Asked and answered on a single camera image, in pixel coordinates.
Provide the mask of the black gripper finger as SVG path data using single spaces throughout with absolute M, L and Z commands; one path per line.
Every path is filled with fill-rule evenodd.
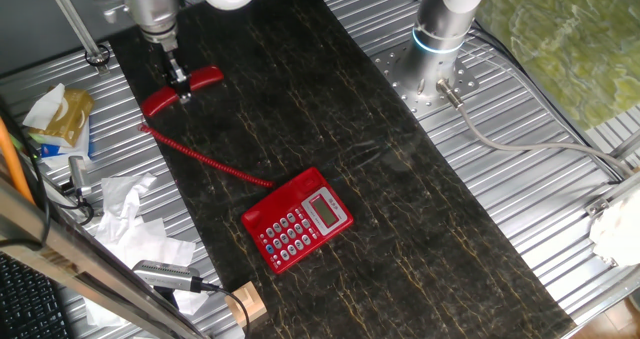
M 179 101 L 182 104 L 188 103 L 192 98 L 191 86 L 190 86 L 190 76 L 180 75 L 176 79 L 175 83 L 175 91 L 179 97 Z

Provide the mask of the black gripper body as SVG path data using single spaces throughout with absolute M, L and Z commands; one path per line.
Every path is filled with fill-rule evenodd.
M 163 65 L 170 85 L 183 83 L 188 80 L 188 73 L 185 71 L 178 55 L 178 50 L 166 51 L 163 53 Z

